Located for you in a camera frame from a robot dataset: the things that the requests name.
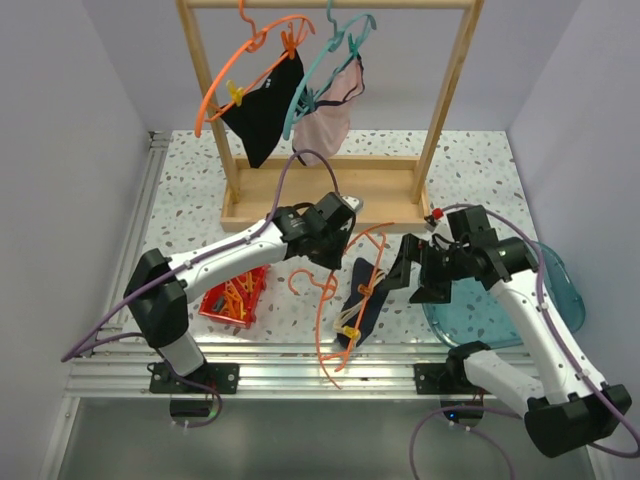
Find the navy underwear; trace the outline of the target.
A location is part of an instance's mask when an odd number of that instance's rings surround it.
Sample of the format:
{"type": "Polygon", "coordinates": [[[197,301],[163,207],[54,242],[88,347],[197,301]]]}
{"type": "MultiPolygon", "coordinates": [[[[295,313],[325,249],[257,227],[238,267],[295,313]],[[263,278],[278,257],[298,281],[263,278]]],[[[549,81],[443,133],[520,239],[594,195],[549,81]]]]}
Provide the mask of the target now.
{"type": "Polygon", "coordinates": [[[350,326],[355,328],[360,311],[364,309],[359,327],[357,328],[360,330],[361,336],[355,341],[355,347],[360,347],[373,333],[388,297],[389,291],[382,290],[380,286],[386,277],[386,273],[383,270],[376,271],[373,284],[374,292],[367,302],[364,302],[365,297],[357,291],[360,284],[369,285],[373,270],[374,265],[364,258],[357,258],[354,262],[349,297],[333,322],[333,330],[336,333],[337,342],[343,349],[347,349],[350,339],[341,333],[342,327],[350,326]]]}

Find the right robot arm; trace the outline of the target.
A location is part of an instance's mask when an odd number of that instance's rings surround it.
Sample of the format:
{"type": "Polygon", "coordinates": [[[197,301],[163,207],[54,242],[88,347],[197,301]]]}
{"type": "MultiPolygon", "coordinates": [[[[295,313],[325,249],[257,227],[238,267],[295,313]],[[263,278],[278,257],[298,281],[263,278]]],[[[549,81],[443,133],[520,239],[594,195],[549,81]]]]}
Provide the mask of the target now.
{"type": "Polygon", "coordinates": [[[447,304],[454,282],[472,278],[503,307],[530,354],[537,377],[504,362],[490,346],[474,341],[449,351],[443,383],[457,392],[479,387],[522,418],[537,449],[549,458],[589,446],[620,458],[637,450],[603,445],[617,427],[632,438],[639,432],[626,419],[632,398],[624,385],[612,385],[579,347],[544,285],[546,265],[540,248],[521,230],[499,238],[481,205],[455,204],[442,211],[451,240],[440,245],[407,233],[385,290],[408,286],[413,265],[419,283],[413,304],[447,304]]]}

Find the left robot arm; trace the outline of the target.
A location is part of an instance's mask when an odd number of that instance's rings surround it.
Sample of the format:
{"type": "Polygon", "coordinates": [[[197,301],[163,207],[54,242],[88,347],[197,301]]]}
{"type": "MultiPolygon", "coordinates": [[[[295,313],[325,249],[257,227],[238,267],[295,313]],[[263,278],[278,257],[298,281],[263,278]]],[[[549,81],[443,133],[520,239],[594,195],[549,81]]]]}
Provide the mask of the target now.
{"type": "Polygon", "coordinates": [[[191,253],[147,251],[132,274],[124,301],[147,344],[185,392],[201,390],[206,360],[189,333],[188,305],[208,290],[255,268],[305,257],[328,270],[343,251],[364,202],[335,192],[300,212],[278,207],[250,228],[191,253]]]}

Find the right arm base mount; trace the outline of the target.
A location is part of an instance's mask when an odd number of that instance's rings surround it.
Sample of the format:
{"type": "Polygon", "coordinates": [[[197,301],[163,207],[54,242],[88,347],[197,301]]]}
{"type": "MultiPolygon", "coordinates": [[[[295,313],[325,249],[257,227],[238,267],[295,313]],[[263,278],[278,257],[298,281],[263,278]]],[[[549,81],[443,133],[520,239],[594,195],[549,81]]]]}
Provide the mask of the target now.
{"type": "Polygon", "coordinates": [[[464,361],[471,355],[490,351],[491,347],[474,341],[451,348],[444,362],[415,363],[414,384],[418,395],[458,395],[476,393],[478,387],[469,382],[464,361]]]}

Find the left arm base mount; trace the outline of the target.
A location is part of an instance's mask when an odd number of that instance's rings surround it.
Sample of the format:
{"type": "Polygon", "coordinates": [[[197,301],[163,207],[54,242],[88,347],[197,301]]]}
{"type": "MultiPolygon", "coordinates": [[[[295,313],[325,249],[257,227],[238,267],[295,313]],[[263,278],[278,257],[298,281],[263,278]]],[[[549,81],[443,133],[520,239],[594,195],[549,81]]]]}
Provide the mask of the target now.
{"type": "Polygon", "coordinates": [[[153,394],[198,394],[210,389],[219,394],[235,394],[240,379],[237,363],[205,363],[185,380],[178,380],[164,362],[147,365],[151,375],[149,391],[153,394]]]}

